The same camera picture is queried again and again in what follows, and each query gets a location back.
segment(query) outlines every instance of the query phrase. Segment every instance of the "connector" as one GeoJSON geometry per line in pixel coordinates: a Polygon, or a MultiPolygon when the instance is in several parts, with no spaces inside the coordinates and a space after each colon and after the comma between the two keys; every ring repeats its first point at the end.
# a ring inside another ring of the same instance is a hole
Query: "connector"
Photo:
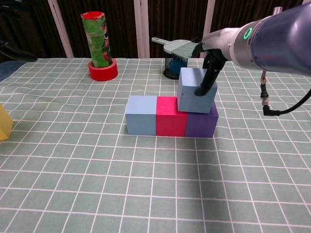
{"type": "Polygon", "coordinates": [[[271,110],[268,105],[263,106],[263,115],[264,116],[279,116],[281,115],[281,111],[279,110],[271,110]]]}
{"type": "Polygon", "coordinates": [[[268,92],[267,92],[267,89],[266,89],[266,84],[261,84],[260,88],[261,88],[260,98],[268,98],[269,95],[268,95],[268,92]]]}
{"type": "Polygon", "coordinates": [[[269,106],[269,100],[268,100],[268,98],[262,98],[262,105],[263,106],[269,106]]]}

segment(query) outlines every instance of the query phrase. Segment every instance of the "cable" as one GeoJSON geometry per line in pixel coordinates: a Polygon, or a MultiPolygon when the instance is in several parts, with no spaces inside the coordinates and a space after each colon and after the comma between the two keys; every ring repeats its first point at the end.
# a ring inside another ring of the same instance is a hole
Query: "cable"
{"type": "Polygon", "coordinates": [[[280,110],[272,110],[269,107],[269,95],[266,89],[266,72],[264,71],[261,75],[261,95],[260,97],[262,98],[262,105],[263,105],[263,114],[264,116],[279,116],[279,115],[283,115],[283,114],[287,114],[290,113],[294,110],[296,110],[297,108],[299,108],[302,104],[304,104],[310,97],[311,97],[311,89],[309,90],[309,92],[294,106],[292,106],[289,109],[280,111],[280,110]]]}

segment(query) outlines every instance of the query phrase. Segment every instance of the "light blue cube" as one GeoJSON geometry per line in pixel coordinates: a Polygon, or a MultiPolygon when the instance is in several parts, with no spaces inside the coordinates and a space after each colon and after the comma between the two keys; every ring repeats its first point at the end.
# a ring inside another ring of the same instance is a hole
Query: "light blue cube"
{"type": "Polygon", "coordinates": [[[206,69],[182,67],[178,80],[177,103],[180,112],[209,113],[216,93],[216,82],[205,96],[196,96],[195,90],[200,86],[206,69]]]}
{"type": "Polygon", "coordinates": [[[157,96],[132,95],[125,109],[127,132],[131,135],[156,135],[157,96]]]}

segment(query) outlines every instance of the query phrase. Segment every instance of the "black cable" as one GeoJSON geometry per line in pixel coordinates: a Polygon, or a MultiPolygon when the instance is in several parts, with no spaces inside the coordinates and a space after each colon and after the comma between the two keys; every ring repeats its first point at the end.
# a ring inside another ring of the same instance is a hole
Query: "black cable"
{"type": "MultiPolygon", "coordinates": [[[[262,85],[260,85],[260,87],[261,87],[261,96],[268,96],[268,93],[267,93],[267,90],[266,90],[266,84],[262,84],[262,85]]],[[[311,97],[311,89],[309,90],[309,92],[297,104],[295,104],[291,108],[283,110],[283,111],[280,111],[280,110],[272,110],[272,109],[270,109],[269,105],[265,105],[265,106],[263,106],[263,114],[265,116],[279,116],[279,115],[290,113],[290,112],[296,110],[297,108],[299,108],[310,97],[311,97]]]]}

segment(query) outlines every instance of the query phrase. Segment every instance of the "red tape roll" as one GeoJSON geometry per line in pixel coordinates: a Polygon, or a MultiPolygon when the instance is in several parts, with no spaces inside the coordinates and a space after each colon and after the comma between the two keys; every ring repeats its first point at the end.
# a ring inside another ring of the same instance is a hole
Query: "red tape roll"
{"type": "Polygon", "coordinates": [[[118,66],[115,59],[112,59],[112,64],[105,68],[96,68],[92,65],[92,61],[90,61],[88,63],[88,70],[91,78],[95,81],[109,81],[118,75],[118,66]]]}

